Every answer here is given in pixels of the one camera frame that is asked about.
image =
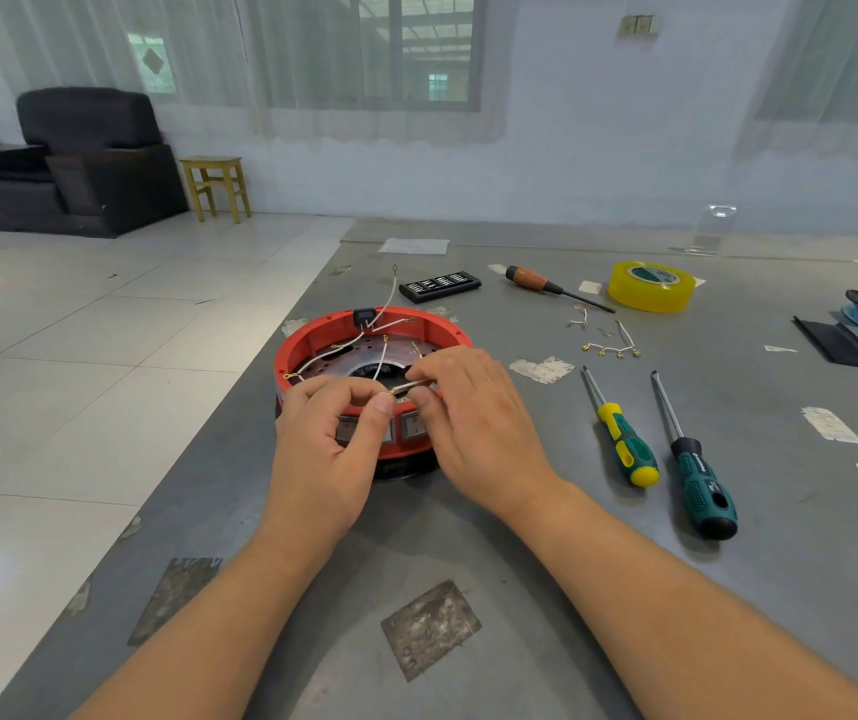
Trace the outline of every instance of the adhesive tape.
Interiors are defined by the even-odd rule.
[[[656,263],[617,263],[609,278],[608,294],[617,302],[652,313],[686,310],[696,288],[688,272]]]

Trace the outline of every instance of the forearm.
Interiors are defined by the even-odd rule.
[[[858,687],[733,594],[558,481],[507,517],[648,720],[858,718]]]
[[[72,720],[238,720],[323,561],[247,544]]]

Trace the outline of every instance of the wooden stool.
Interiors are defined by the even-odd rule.
[[[212,195],[214,184],[224,186],[225,191],[229,194],[229,209],[232,210],[232,220],[236,225],[239,224],[239,207],[236,206],[236,197],[243,198],[245,216],[253,216],[253,210],[250,209],[249,205],[249,194],[246,192],[243,161],[240,157],[220,159],[196,156],[191,159],[179,159],[179,162],[182,164],[182,172],[186,176],[186,185],[189,187],[189,197],[192,199],[195,215],[198,216],[200,222],[206,221],[206,215],[203,213],[203,203],[199,200],[200,193],[205,194],[205,198],[209,201],[209,211],[212,212],[212,216],[218,216],[216,212],[216,198]],[[236,170],[235,176],[232,175],[233,167]],[[202,174],[202,181],[196,180],[196,176],[193,173],[194,169],[198,169]],[[209,169],[218,169],[222,174],[221,176],[210,176]]]

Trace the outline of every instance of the hand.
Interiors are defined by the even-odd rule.
[[[346,447],[339,415],[365,405]],[[257,540],[268,540],[321,569],[359,518],[373,485],[396,399],[372,379],[316,376],[286,394],[275,422],[278,444]]]
[[[415,362],[406,377],[433,379],[409,399],[419,410],[439,466],[459,490],[508,520],[559,478],[519,392],[486,351],[456,346]]]

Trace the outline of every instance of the screwdriver handle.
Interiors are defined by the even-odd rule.
[[[520,288],[526,288],[537,293],[552,293],[556,296],[563,294],[562,286],[550,283],[542,275],[532,272],[528,267],[510,265],[506,268],[506,277]]]
[[[607,401],[599,407],[598,414],[615,443],[619,468],[628,481],[637,488],[651,488],[658,483],[660,471],[653,451],[627,422],[622,413],[622,407],[615,402]]]
[[[682,502],[692,524],[703,538],[728,541],[739,529],[735,503],[703,457],[699,439],[681,436],[670,447],[682,473]]]

